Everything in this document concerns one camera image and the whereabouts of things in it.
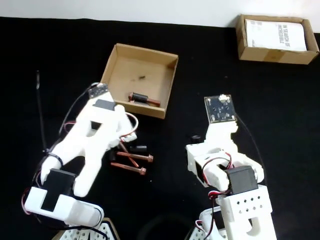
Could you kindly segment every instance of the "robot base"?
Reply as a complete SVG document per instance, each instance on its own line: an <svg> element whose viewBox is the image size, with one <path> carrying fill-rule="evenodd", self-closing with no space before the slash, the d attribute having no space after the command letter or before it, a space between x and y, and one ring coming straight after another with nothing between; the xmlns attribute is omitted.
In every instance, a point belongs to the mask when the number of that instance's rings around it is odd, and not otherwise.
<svg viewBox="0 0 320 240"><path fill-rule="evenodd" d="M105 233L107 235L107 239L90 229L73 229L59 232L52 238L52 240L120 240L115 226L109 218L105 217L103 219L103 223L100 225L98 230Z"/></svg>

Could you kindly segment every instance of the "circuit board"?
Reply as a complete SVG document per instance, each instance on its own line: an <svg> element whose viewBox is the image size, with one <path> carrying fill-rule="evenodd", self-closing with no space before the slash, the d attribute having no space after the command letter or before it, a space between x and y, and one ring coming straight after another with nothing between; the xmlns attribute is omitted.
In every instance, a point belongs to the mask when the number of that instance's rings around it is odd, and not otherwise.
<svg viewBox="0 0 320 240"><path fill-rule="evenodd" d="M204 104L210 124L236 120L231 95L206 96Z"/></svg>
<svg viewBox="0 0 320 240"><path fill-rule="evenodd" d="M89 89L89 98L93 99L108 92L108 85L106 83L99 83L97 86Z"/></svg>

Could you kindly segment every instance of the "cardboard box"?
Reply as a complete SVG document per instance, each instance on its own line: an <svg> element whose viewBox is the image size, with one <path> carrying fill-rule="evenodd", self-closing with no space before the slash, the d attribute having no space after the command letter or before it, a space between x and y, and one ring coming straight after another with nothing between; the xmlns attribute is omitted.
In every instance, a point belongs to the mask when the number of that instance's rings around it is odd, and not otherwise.
<svg viewBox="0 0 320 240"><path fill-rule="evenodd" d="M130 113L164 119L178 64L178 55L117 43L101 83L108 84L114 101ZM131 92L159 100L160 107L128 102Z"/></svg>
<svg viewBox="0 0 320 240"><path fill-rule="evenodd" d="M288 51L263 47L248 47L245 19L302 24L307 51ZM236 24L236 38L240 60L307 65L319 54L319 48L309 20L299 17L240 15Z"/></svg>

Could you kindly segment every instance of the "white wall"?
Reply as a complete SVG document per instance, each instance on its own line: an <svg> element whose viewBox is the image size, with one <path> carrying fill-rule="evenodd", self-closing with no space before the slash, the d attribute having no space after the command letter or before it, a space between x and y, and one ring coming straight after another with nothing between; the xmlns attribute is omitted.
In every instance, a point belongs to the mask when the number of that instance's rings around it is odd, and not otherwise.
<svg viewBox="0 0 320 240"><path fill-rule="evenodd" d="M238 14L303 17L320 33L320 0L0 0L0 16L233 27Z"/></svg>

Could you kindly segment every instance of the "black cylinder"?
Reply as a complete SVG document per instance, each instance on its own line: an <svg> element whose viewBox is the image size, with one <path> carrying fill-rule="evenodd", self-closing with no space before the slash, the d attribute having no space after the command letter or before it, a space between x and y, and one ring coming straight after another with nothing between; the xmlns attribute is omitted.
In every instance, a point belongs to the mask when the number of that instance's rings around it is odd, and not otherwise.
<svg viewBox="0 0 320 240"><path fill-rule="evenodd" d="M193 135L191 138L191 144L199 144L201 143L201 136L199 135Z"/></svg>
<svg viewBox="0 0 320 240"><path fill-rule="evenodd" d="M132 93L132 100L146 103L148 101L148 96L133 92Z"/></svg>
<svg viewBox="0 0 320 240"><path fill-rule="evenodd" d="M146 145L130 146L130 152L146 153L147 152L147 146Z"/></svg>

